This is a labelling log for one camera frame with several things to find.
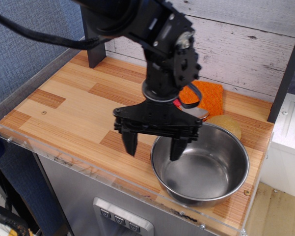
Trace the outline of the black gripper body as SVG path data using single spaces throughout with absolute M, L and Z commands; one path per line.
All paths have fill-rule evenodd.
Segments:
M 185 139 L 188 143 L 198 139 L 198 129 L 202 121 L 179 110 L 173 100 L 166 102 L 153 101 L 149 98 L 142 103 L 120 107 L 113 110 L 116 117 L 114 128 L 122 131 L 176 139 Z

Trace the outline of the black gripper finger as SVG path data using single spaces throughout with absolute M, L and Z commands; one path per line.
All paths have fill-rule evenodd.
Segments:
M 122 140 L 126 152 L 131 156 L 135 156 L 137 148 L 137 133 L 131 132 L 129 130 L 124 130 L 122 131 Z
M 188 141 L 185 139 L 172 138 L 170 147 L 170 160 L 178 160 L 187 147 L 187 144 Z

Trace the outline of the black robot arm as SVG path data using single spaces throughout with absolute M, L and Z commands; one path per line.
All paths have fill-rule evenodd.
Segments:
M 198 138 L 200 119 L 174 105 L 180 91 L 190 88 L 201 66 L 193 48 L 194 30 L 183 13 L 165 0 L 81 0 L 91 29 L 102 39 L 124 36 L 144 50 L 147 62 L 142 85 L 145 100 L 117 108 L 114 128 L 122 135 L 128 154 L 134 155 L 139 133 L 171 138 L 170 160 L 180 158 L 187 144 Z

